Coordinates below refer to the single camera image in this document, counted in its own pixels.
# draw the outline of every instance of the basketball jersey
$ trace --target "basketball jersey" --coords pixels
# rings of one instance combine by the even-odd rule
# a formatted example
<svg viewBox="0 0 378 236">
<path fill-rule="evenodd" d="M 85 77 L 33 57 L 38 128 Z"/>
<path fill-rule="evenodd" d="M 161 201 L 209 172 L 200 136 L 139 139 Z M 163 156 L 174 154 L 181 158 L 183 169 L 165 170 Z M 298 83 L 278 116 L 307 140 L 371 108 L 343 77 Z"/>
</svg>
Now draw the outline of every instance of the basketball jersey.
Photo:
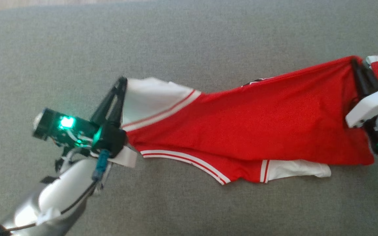
<svg viewBox="0 0 378 236">
<path fill-rule="evenodd" d="M 327 164 L 372 164 L 365 133 L 345 123 L 357 97 L 353 58 L 210 94 L 129 79 L 123 129 L 143 157 L 192 164 L 221 184 L 325 177 Z"/>
</svg>

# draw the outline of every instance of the green led light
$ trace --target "green led light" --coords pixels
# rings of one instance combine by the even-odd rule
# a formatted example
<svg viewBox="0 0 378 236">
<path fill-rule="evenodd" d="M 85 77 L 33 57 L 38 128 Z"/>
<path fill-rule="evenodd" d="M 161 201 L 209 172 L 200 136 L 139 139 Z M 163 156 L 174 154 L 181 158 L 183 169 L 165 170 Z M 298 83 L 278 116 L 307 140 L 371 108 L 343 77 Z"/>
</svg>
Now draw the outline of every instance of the green led light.
<svg viewBox="0 0 378 236">
<path fill-rule="evenodd" d="M 93 143 L 96 143 L 100 139 L 100 135 L 102 134 L 102 129 L 100 128 L 97 133 L 93 136 Z"/>
<path fill-rule="evenodd" d="M 64 116 L 60 120 L 59 128 L 65 129 L 65 128 L 72 128 L 75 123 L 75 118 L 71 116 Z"/>
</svg>

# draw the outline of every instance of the gray couch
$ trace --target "gray couch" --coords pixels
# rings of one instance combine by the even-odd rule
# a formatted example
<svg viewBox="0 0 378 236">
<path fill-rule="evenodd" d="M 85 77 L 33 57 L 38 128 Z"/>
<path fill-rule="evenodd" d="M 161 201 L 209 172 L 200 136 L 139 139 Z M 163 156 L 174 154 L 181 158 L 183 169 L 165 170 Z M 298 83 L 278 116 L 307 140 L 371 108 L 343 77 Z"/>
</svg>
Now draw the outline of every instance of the gray couch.
<svg viewBox="0 0 378 236">
<path fill-rule="evenodd" d="M 0 219 L 54 173 L 61 150 L 31 137 L 32 120 L 44 107 L 88 118 L 119 75 L 213 92 L 374 54 L 373 0 L 193 0 L 0 12 Z M 378 235 L 378 163 L 331 169 L 324 179 L 221 186 L 185 163 L 139 157 L 135 169 L 114 168 L 104 194 L 89 200 L 69 235 Z"/>
</svg>

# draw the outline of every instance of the wooden floor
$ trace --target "wooden floor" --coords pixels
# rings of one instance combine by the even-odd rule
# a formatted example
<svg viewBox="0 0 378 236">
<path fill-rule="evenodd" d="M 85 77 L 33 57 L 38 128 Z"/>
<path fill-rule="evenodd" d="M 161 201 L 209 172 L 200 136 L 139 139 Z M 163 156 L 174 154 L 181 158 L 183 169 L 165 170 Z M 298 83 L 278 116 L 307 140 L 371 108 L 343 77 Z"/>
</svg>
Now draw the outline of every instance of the wooden floor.
<svg viewBox="0 0 378 236">
<path fill-rule="evenodd" d="M 94 3 L 125 2 L 130 0 L 0 0 L 0 10 L 26 6 L 83 5 Z"/>
</svg>

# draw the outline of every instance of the cable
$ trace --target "cable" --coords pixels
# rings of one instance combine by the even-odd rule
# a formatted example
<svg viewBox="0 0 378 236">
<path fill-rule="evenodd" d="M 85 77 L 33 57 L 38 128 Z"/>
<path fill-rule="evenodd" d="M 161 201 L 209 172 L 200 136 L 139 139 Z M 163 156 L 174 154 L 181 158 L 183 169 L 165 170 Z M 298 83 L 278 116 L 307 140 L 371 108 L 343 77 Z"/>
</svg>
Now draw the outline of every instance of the cable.
<svg viewBox="0 0 378 236">
<path fill-rule="evenodd" d="M 51 140 L 53 141 L 53 143 L 54 143 L 56 146 L 58 145 L 57 142 L 54 140 L 53 137 L 51 137 Z"/>
<path fill-rule="evenodd" d="M 97 154 L 97 153 L 95 153 L 93 151 L 90 151 L 90 156 L 99 158 L 99 154 Z"/>
<path fill-rule="evenodd" d="M 74 140 L 75 142 L 78 141 L 78 138 L 74 136 L 74 134 L 71 132 L 71 130 L 66 130 L 66 133 L 68 134 L 68 136 Z"/>
<path fill-rule="evenodd" d="M 8 232 L 12 232 L 12 231 L 22 230 L 22 229 L 26 229 L 26 228 L 30 228 L 30 227 L 35 227 L 35 226 L 36 226 L 36 223 L 25 225 L 25 226 L 20 226 L 20 227 L 9 228 L 7 230 L 1 231 L 0 235 L 3 234 L 3 233 L 8 233 Z"/>
<path fill-rule="evenodd" d="M 87 136 L 84 136 L 84 135 L 82 135 L 81 133 L 78 134 L 78 139 L 80 139 L 80 140 L 85 140 L 85 141 L 87 141 L 87 142 L 89 142 L 89 143 L 93 143 L 93 139 L 92 139 L 92 138 L 89 138 L 89 137 L 87 137 Z"/>
<path fill-rule="evenodd" d="M 93 181 L 90 184 L 90 186 L 80 195 L 80 197 L 78 197 L 78 199 L 75 200 L 75 202 L 73 202 L 65 210 L 61 211 L 60 214 L 63 215 L 65 213 L 67 213 L 69 210 L 71 210 L 74 206 L 76 206 L 88 193 L 90 193 L 90 191 L 93 190 L 94 187 L 96 187 L 97 182 L 98 181 Z M 0 232 L 0 235 L 3 234 L 3 233 L 8 233 L 8 232 L 17 231 L 17 230 L 23 230 L 23 229 L 30 228 L 30 227 L 35 227 L 35 226 L 36 226 L 36 223 L 28 224 L 28 225 L 20 226 L 20 227 L 9 228 L 7 230 L 4 230 L 4 231 Z"/>
<path fill-rule="evenodd" d="M 78 197 L 77 200 L 75 200 L 74 203 L 72 203 L 70 206 L 68 206 L 65 210 L 61 211 L 61 215 L 65 214 L 67 211 L 71 210 L 75 205 L 77 205 L 84 197 L 87 195 L 90 191 L 92 191 L 92 188 L 96 187 L 98 181 L 93 181 L 90 186 L 81 194 L 80 197 Z"/>
<path fill-rule="evenodd" d="M 81 148 L 80 147 L 76 147 L 74 149 L 72 149 L 71 151 L 68 151 L 68 153 L 66 154 L 66 157 L 61 157 L 64 162 L 62 163 L 62 166 L 60 167 L 60 170 L 59 170 L 59 173 L 60 174 L 63 174 L 65 171 L 67 171 L 71 165 L 72 165 L 72 157 L 79 153 L 81 151 Z"/>
</svg>

